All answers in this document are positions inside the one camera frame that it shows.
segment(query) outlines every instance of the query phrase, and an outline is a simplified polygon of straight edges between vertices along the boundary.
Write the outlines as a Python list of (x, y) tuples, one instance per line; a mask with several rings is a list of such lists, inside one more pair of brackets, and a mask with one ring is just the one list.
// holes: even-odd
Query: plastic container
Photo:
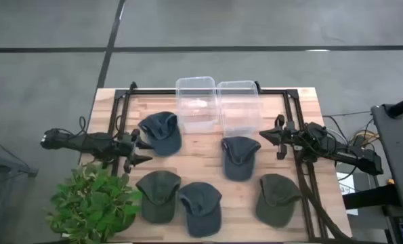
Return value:
[(209, 133), (219, 121), (215, 80), (190, 77), (175, 83), (178, 121), (186, 133)]
[(254, 81), (224, 81), (217, 86), (225, 137), (251, 137), (261, 123), (259, 97)]

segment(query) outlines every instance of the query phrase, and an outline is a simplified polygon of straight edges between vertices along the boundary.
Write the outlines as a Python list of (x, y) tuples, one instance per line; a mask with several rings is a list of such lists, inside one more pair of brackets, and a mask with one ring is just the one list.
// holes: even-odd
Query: black metal frame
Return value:
[[(258, 82), (255, 82), (257, 85), (257, 89), (259, 94), (264, 95), (264, 94), (271, 94), (271, 95), (281, 95), (284, 98), (284, 104), (285, 104), (285, 110), (286, 110), (286, 115), (287, 115), (287, 120), (292, 121), (293, 120), (293, 114), (291, 112), (291, 104), (290, 104), (290, 98), (294, 100), (295, 103), (295, 109), (296, 109), (296, 114), (297, 114), (297, 120), (299, 127), (303, 127), (303, 115), (302, 115), (302, 109), (301, 109), (301, 104), (299, 100), (299, 94), (296, 89), (262, 89), (260, 88), (260, 85)], [(117, 110), (119, 106), (119, 100), (124, 96), (125, 101), (123, 104), (123, 110), (121, 113), (121, 122), (120, 122), (120, 129), (117, 133), (121, 133), (124, 131), (125, 128), (125, 121), (127, 118), (127, 113), (129, 112), (129, 98), (130, 95), (173, 95), (175, 94), (176, 90), (175, 89), (136, 89), (137, 85), (136, 83), (132, 83), (131, 87), (129, 90), (116, 90), (114, 93), (114, 103), (112, 105), (112, 112), (110, 116), (110, 123), (108, 126), (108, 133), (113, 134), (114, 133), (114, 128), (116, 124), (116, 118), (117, 118)], [(296, 170), (297, 170), (297, 178), (299, 182), (299, 187), (302, 188), (303, 185), (306, 185), (304, 173), (302, 170), (302, 163), (299, 159), (296, 157), (297, 151), (293, 149), (293, 152), (295, 153), (295, 165), (296, 165)], [(320, 193), (318, 191), (317, 187), (317, 181), (316, 181), (316, 174), (314, 172), (314, 166), (312, 163), (306, 163), (307, 168), (308, 168), (308, 176), (310, 177), (310, 184), (312, 187), (312, 191), (315, 195), (315, 198), (318, 202), (320, 202)], [(116, 158), (112, 162), (112, 175), (117, 175), (118, 171), (118, 166), (119, 166), (119, 159)], [(316, 235), (314, 233), (314, 227), (312, 224), (312, 217), (311, 217), (311, 211), (310, 211), (310, 205), (308, 204), (308, 199), (304, 195), (303, 200), (302, 200), (302, 208), (303, 208), (303, 217), (305, 221), (305, 228), (306, 232), (308, 235), (309, 240), (311, 241), (312, 239), (316, 238)], [(318, 225), (320, 229), (320, 236), (322, 239), (327, 239), (327, 231), (326, 231), (326, 226), (324, 225), (324, 222), (322, 218), (319, 216), (318, 217)]]

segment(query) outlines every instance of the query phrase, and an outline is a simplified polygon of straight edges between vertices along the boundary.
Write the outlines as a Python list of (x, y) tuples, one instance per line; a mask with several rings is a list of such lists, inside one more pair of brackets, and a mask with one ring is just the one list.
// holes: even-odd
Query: baseball cap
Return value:
[(182, 183), (181, 178), (165, 170), (145, 175), (136, 187), (142, 193), (141, 216), (154, 223), (170, 222), (175, 212), (175, 195)]
[(224, 138), (221, 141), (224, 173), (230, 180), (248, 180), (254, 170), (255, 153), (261, 148), (258, 141), (244, 136)]
[(266, 174), (260, 178), (261, 191), (255, 213), (260, 221), (272, 227), (286, 226), (293, 216), (295, 203), (301, 193), (295, 183), (278, 174)]
[(221, 193), (205, 182), (193, 182), (178, 192), (186, 209), (186, 224), (192, 237), (207, 237), (221, 228)]
[(177, 115), (160, 112), (147, 116), (138, 126), (147, 135), (153, 151), (158, 156), (169, 156), (182, 147), (182, 137), (177, 124)]

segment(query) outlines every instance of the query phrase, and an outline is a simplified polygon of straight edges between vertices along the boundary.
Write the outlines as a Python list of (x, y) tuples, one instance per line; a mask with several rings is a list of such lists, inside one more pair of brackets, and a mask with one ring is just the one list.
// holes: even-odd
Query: wooden table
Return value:
[[(294, 89), (299, 90), (304, 121), (313, 121), (322, 125), (323, 120), (316, 90), (314, 88)], [(89, 123), (88, 131), (90, 133), (108, 130), (114, 91), (115, 89), (98, 90)], [(271, 129), (276, 116), (278, 114), (285, 115), (283, 98), (279, 95), (261, 95), (260, 99), (262, 117), (260, 130)], [(174, 95), (131, 95), (126, 131), (137, 128), (137, 124), (148, 115), (165, 110), (177, 112)], [(297, 118), (295, 111), (293, 113), (293, 117)], [(142, 137), (143, 140), (147, 141), (144, 134)], [(292, 220), (284, 228), (272, 228), (260, 222), (254, 216), (254, 206), (260, 189), (260, 176), (271, 173), (281, 174), (292, 179), (298, 185), (291, 148), (288, 149), (289, 153), (285, 160), (277, 160), (277, 147), (272, 146), (267, 140), (256, 135), (255, 139), (261, 143), (261, 149), (257, 152), (257, 162), (253, 176), (247, 182), (233, 182), (227, 180), (223, 173), (219, 143), (221, 139), (221, 127), (217, 126), (215, 132), (210, 134), (185, 134), (182, 131), (183, 146), (176, 155), (171, 157), (155, 157), (150, 150), (139, 150), (138, 154), (149, 155), (154, 159), (134, 167), (129, 181), (129, 185), (134, 186), (139, 179), (151, 171), (169, 170), (182, 177), (182, 186), (196, 181), (212, 184), (223, 196), (221, 200), (222, 228), (217, 234), (201, 239), (190, 237), (186, 230), (184, 208), (178, 203), (174, 219), (169, 224), (153, 225), (137, 216), (130, 228), (117, 233), (109, 241), (307, 241), (301, 203), (296, 205)], [(119, 175), (124, 172), (124, 160), (124, 158), (121, 159)], [(89, 161), (91, 161), (91, 155), (82, 156), (82, 163)], [(319, 159), (315, 164), (315, 172), (323, 207), (338, 227), (345, 234), (351, 236), (333, 162), (327, 159)], [(312, 220), (314, 228), (318, 230), (314, 211), (312, 211)]]

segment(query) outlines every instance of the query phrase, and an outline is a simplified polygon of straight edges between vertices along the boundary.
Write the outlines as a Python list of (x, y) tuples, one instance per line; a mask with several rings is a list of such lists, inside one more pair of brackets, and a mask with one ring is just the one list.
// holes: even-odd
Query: potted plant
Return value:
[(68, 234), (71, 243), (106, 242), (129, 228), (140, 210), (141, 193), (127, 186), (129, 176), (109, 176), (108, 170), (88, 164), (72, 170), (72, 178), (57, 186), (51, 198), (55, 211), (46, 220), (51, 229)]

